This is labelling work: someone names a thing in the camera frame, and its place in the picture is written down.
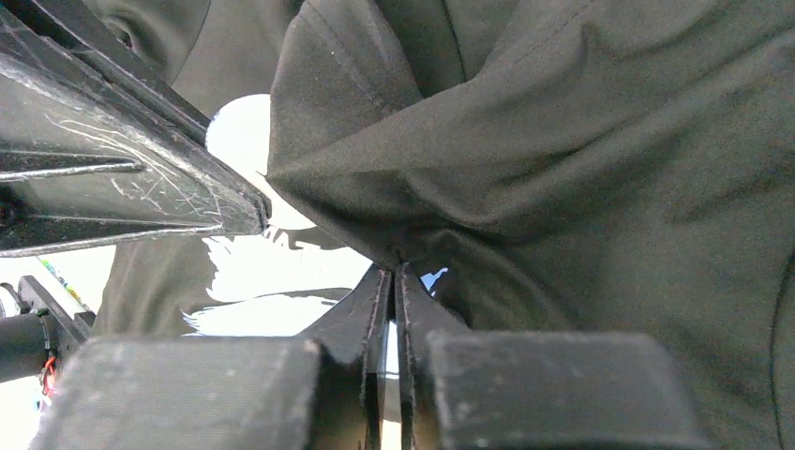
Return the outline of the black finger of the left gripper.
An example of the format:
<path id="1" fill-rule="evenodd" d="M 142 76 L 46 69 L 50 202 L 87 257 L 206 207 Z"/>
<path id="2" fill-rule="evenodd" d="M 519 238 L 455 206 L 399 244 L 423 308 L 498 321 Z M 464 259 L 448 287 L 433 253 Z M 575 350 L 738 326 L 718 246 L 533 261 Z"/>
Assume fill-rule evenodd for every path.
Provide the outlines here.
<path id="1" fill-rule="evenodd" d="M 1 253 L 263 230 L 264 196 L 173 90 L 206 1 L 1 5 Z"/>

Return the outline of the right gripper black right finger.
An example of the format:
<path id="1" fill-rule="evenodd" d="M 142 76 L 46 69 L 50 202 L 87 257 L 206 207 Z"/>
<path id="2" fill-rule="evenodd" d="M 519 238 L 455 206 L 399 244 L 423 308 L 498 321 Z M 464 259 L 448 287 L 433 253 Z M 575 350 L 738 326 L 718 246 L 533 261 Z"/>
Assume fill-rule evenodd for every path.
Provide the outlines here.
<path id="1" fill-rule="evenodd" d="M 395 273 L 406 449 L 705 449 L 669 353 L 639 334 L 477 332 Z"/>

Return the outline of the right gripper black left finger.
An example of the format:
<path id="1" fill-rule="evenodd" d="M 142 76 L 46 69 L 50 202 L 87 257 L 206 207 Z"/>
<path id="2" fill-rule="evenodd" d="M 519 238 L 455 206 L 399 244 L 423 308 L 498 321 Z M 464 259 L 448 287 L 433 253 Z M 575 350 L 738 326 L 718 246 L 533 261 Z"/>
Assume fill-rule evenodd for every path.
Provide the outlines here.
<path id="1" fill-rule="evenodd" d="M 67 363 L 35 449 L 377 449 L 393 277 L 294 337 L 104 337 Z"/>

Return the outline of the black printed t-shirt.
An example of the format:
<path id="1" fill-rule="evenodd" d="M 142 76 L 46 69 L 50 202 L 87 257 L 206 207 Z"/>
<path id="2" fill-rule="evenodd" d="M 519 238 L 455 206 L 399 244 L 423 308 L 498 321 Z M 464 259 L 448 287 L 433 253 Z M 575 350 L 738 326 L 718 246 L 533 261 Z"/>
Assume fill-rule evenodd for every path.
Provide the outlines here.
<path id="1" fill-rule="evenodd" d="M 790 1 L 93 1 L 264 232 L 116 248 L 97 335 L 288 336 L 377 263 L 474 329 L 647 334 L 794 445 Z"/>

